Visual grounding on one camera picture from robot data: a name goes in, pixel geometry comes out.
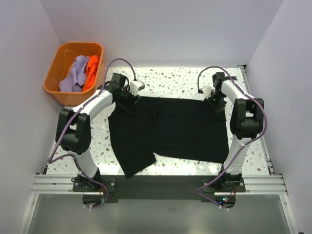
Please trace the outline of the black t shirt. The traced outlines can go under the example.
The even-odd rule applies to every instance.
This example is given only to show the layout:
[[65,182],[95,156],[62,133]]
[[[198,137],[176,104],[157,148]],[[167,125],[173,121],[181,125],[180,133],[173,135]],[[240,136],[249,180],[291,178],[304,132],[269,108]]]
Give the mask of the black t shirt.
[[223,163],[229,153],[225,113],[202,100],[141,97],[132,112],[116,106],[108,122],[126,178],[154,164],[155,154]]

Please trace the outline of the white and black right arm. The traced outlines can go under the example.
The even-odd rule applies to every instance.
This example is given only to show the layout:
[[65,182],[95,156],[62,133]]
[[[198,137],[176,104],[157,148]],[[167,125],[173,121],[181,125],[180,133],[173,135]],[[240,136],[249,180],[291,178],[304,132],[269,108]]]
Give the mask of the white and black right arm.
[[226,106],[224,98],[233,104],[230,130],[233,139],[228,156],[221,170],[214,179],[207,182],[204,192],[244,192],[242,178],[245,154],[250,144],[257,139],[264,128],[264,100],[254,98],[236,83],[236,78],[225,76],[223,72],[213,75],[213,88],[206,86],[202,89],[205,101],[217,114]]

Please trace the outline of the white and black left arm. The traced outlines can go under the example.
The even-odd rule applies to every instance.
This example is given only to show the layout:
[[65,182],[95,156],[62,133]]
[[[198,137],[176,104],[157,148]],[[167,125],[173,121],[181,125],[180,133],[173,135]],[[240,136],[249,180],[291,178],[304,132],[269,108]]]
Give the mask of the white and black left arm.
[[113,73],[112,79],[103,87],[72,109],[62,109],[58,117],[56,146],[70,156],[78,175],[71,181],[75,192],[105,192],[99,168],[94,163],[90,144],[92,141],[91,121],[113,103],[127,111],[133,110],[139,99],[138,92],[145,88],[139,80],[129,81],[122,74]]

